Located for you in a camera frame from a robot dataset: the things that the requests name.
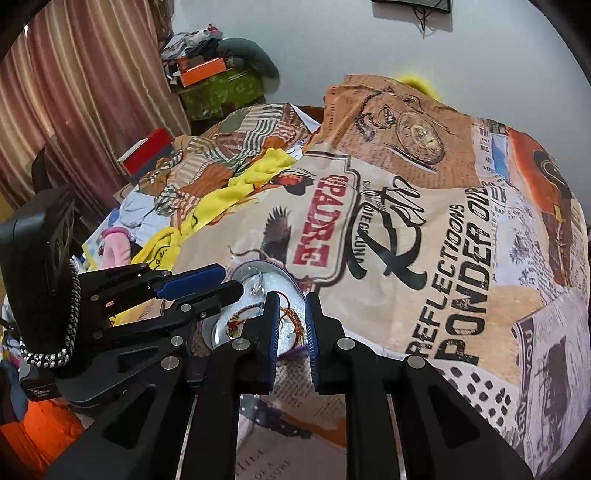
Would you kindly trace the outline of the printed newspaper pattern bedspread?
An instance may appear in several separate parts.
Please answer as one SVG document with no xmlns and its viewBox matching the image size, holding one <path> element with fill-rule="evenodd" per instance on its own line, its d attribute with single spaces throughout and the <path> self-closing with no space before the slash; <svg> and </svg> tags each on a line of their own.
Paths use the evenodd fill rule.
<svg viewBox="0 0 591 480">
<path fill-rule="evenodd" d="M 377 352 L 430 361 L 536 478 L 558 474 L 590 433 L 590 260 L 552 156 L 374 75 L 329 87 L 322 123 L 287 154 L 293 167 L 188 238 L 170 270 L 280 269 Z M 140 250 L 185 219 L 121 214 Z"/>
</svg>

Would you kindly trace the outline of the green patterned storage box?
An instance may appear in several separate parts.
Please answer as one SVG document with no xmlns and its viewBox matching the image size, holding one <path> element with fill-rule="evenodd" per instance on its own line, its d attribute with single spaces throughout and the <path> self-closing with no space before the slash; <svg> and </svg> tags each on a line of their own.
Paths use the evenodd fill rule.
<svg viewBox="0 0 591 480">
<path fill-rule="evenodd" d="M 187 118 L 223 118 L 264 96 L 263 81 L 250 69 L 229 69 L 177 92 Z"/>
</svg>

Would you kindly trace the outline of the red white box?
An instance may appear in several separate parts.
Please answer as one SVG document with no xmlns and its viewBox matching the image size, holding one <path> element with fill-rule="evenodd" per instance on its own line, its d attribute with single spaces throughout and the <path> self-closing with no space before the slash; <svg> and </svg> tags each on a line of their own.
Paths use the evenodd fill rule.
<svg viewBox="0 0 591 480">
<path fill-rule="evenodd" d="M 166 128 L 152 130 L 146 137 L 128 148 L 117 163 L 129 176 L 137 174 L 148 162 L 163 149 L 172 145 L 172 136 Z"/>
</svg>

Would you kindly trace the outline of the black wall mounted monitor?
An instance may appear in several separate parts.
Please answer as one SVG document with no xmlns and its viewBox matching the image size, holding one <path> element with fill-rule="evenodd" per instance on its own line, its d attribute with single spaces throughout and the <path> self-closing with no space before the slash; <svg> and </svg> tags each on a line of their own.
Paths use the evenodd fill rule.
<svg viewBox="0 0 591 480">
<path fill-rule="evenodd" d="M 407 6 L 425 11 L 436 11 L 449 14 L 452 11 L 451 0 L 372 0 L 374 3 L 384 3 Z"/>
</svg>

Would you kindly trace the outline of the grey neck pillow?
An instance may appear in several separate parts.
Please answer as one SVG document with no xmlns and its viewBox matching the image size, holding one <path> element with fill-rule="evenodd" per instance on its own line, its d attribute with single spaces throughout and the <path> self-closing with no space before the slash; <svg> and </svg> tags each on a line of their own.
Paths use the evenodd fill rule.
<svg viewBox="0 0 591 480">
<path fill-rule="evenodd" d="M 218 42 L 216 52 L 224 59 L 241 60 L 260 76 L 270 79 L 280 77 L 280 71 L 270 56 L 252 40 L 238 37 L 225 38 Z"/>
</svg>

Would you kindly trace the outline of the yellow round pillow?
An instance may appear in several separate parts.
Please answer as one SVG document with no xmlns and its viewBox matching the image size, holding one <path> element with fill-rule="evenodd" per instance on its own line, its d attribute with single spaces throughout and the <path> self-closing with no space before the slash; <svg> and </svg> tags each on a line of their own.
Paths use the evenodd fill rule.
<svg viewBox="0 0 591 480">
<path fill-rule="evenodd" d="M 414 88 L 417 91 L 420 91 L 422 94 L 436 100 L 440 101 L 441 96 L 435 89 L 435 87 L 425 78 L 417 76 L 417 75 L 402 75 L 396 78 L 396 81 L 407 85 L 411 88 Z"/>
</svg>

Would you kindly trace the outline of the yellow cloth strip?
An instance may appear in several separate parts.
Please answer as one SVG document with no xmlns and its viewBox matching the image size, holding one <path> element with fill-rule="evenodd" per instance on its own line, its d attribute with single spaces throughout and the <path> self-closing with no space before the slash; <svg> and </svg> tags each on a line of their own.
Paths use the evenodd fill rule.
<svg viewBox="0 0 591 480">
<path fill-rule="evenodd" d="M 207 193 L 197 202 L 178 227 L 159 230 L 126 265 L 146 264 L 152 270 L 170 270 L 176 263 L 183 243 L 205 226 L 221 218 L 231 207 L 245 202 L 254 193 L 296 163 L 294 157 L 280 149 L 267 149 L 241 174 L 231 177 L 228 185 Z"/>
</svg>

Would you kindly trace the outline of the striped patchwork cloth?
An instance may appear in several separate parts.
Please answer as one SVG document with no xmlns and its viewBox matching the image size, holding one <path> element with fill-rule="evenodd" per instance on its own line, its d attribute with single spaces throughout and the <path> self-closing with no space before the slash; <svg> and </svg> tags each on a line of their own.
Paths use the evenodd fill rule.
<svg viewBox="0 0 591 480">
<path fill-rule="evenodd" d="M 176 137 L 172 151 L 143 175 L 123 205 L 177 224 L 205 195 L 241 174 L 266 150 L 294 152 L 317 129 L 318 122 L 293 104 L 236 110 L 204 134 Z"/>
</svg>

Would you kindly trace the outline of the striped pink brown curtain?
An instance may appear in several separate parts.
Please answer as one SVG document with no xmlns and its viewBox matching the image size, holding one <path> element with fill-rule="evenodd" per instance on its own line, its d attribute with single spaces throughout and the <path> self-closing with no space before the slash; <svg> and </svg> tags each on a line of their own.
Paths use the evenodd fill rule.
<svg viewBox="0 0 591 480">
<path fill-rule="evenodd" d="M 152 130 L 190 132 L 160 51 L 171 1 L 4 1 L 1 4 L 1 195 L 34 192 L 32 162 L 74 186 L 92 222 L 124 184 L 118 158 Z"/>
</svg>

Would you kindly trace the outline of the orange shoe box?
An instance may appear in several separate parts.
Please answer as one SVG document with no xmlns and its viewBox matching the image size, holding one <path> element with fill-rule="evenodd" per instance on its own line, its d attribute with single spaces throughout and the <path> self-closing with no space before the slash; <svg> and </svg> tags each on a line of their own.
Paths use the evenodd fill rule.
<svg viewBox="0 0 591 480">
<path fill-rule="evenodd" d="M 224 59 L 215 58 L 200 65 L 185 69 L 180 73 L 180 80 L 183 87 L 188 87 L 214 75 L 223 73 L 226 70 Z"/>
</svg>

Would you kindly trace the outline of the orange bag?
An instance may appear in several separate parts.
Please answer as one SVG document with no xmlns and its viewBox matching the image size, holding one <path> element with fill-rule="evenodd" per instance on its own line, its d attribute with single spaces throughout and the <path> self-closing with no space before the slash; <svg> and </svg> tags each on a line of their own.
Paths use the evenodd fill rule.
<svg viewBox="0 0 591 480">
<path fill-rule="evenodd" d="M 1 460 L 17 479 L 43 479 L 84 431 L 68 407 L 51 400 L 30 402 L 21 421 L 1 426 Z"/>
</svg>

